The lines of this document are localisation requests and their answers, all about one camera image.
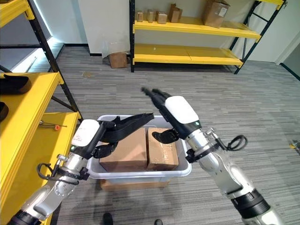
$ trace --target floor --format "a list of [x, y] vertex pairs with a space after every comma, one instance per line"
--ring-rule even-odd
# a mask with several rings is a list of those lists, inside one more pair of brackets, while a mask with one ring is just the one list
[[[230, 157], [255, 183], [287, 225], [300, 224], [300, 156], [289, 141], [300, 140], [300, 82], [274, 63], [249, 61], [238, 75], [231, 67], [111, 69], [86, 47], [65, 47], [58, 64], [86, 119], [104, 114], [158, 111], [140, 92], [158, 87], [182, 95], [225, 143], [244, 134], [248, 146]], [[61, 88], [56, 97], [63, 97]], [[48, 111], [66, 109], [51, 102]], [[213, 180], [193, 164], [186, 177], [171, 179], [163, 189], [109, 193], [88, 179], [61, 205], [58, 225], [98, 225], [103, 213], [115, 225], [241, 225], [239, 213]]]

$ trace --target brown cardboard box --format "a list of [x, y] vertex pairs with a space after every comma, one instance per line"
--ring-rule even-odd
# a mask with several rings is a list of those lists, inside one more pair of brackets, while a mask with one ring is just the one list
[[104, 191], [122, 191], [122, 190], [137, 190], [149, 188], [165, 188], [169, 184], [167, 182], [147, 182], [147, 183], [121, 183], [113, 184], [108, 180], [100, 180], [100, 186]]
[[154, 12], [150, 9], [148, 9], [147, 20], [150, 23], [153, 23], [154, 21]]
[[100, 159], [100, 164], [108, 172], [146, 171], [147, 149], [145, 128], [140, 128], [121, 140], [111, 155]]
[[169, 12], [169, 21], [171, 23], [178, 23], [181, 18], [182, 9], [177, 8], [176, 4], [171, 4], [170, 12]]
[[124, 68], [127, 67], [126, 52], [116, 52], [108, 56], [111, 68]]
[[136, 20], [138, 22], [143, 22], [143, 12], [142, 11], [137, 11], [136, 12]]
[[178, 156], [175, 143], [162, 144], [157, 141], [152, 132], [162, 133], [167, 129], [164, 128], [149, 128], [148, 129], [148, 166], [150, 171], [165, 171], [172, 170], [178, 166]]
[[157, 11], [156, 21], [157, 23], [161, 23], [161, 24], [167, 23], [167, 14], [165, 12]]
[[208, 0], [202, 15], [203, 24], [220, 27], [230, 5], [224, 0]]

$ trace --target yellow shelf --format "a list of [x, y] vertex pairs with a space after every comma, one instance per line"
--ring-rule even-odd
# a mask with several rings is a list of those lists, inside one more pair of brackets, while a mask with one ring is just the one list
[[[58, 154], [66, 155], [68, 153], [78, 118], [78, 112], [45, 113], [43, 115], [44, 121], [63, 124], [67, 127], [61, 127], [59, 131], [52, 128], [36, 129], [28, 150], [20, 162], [20, 167], [16, 171], [16, 176], [12, 181], [13, 185], [7, 197], [1, 199], [4, 203], [1, 211], [1, 224], [6, 224], [26, 199], [47, 182], [39, 178], [36, 166], [39, 163], [51, 163], [53, 166]], [[43, 174], [50, 173], [45, 168], [43, 169]], [[50, 224], [50, 220], [48, 218], [45, 224]]]
[[242, 65], [229, 49], [135, 44], [134, 62]]
[[135, 21], [135, 30], [159, 30], [197, 34], [211, 34], [232, 37], [254, 38], [258, 41], [261, 36], [255, 31], [250, 30], [246, 25], [238, 22], [223, 22], [222, 27], [215, 28], [203, 25], [200, 18], [182, 17], [180, 22], [167, 22], [159, 24], [157, 22]]
[[25, 13], [25, 17], [28, 20], [34, 19], [27, 0], [13, 0], [9, 3], [0, 4], [0, 28], [15, 19], [21, 13]]
[[5, 74], [28, 76], [32, 87], [25, 94], [0, 96], [1, 102], [9, 108], [8, 115], [0, 126], [2, 199], [8, 194], [12, 180], [56, 86], [63, 83], [59, 73]]

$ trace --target white plastic bin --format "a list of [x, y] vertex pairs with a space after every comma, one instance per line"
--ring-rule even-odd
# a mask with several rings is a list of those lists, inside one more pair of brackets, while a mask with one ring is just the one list
[[[103, 115], [98, 120], [112, 121], [117, 115]], [[120, 115], [121, 120], [130, 115]], [[166, 122], [162, 116], [154, 116], [144, 126], [147, 128], [172, 128], [171, 124]], [[192, 171], [192, 166], [185, 159], [187, 156], [187, 147], [184, 140], [179, 139], [175, 142], [179, 165], [172, 171], [144, 171], [144, 172], [107, 172], [99, 163], [99, 159], [91, 158], [88, 161], [87, 168], [90, 177], [93, 179], [107, 179], [111, 183], [127, 183], [127, 182], [165, 182], [172, 177], [187, 176]]]

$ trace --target shoe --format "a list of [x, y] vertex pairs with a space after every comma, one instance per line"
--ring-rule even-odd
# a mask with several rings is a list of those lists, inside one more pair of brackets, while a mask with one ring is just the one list
[[113, 217], [109, 212], [103, 214], [103, 225], [113, 225]]
[[154, 225], [164, 225], [160, 219], [155, 220]]

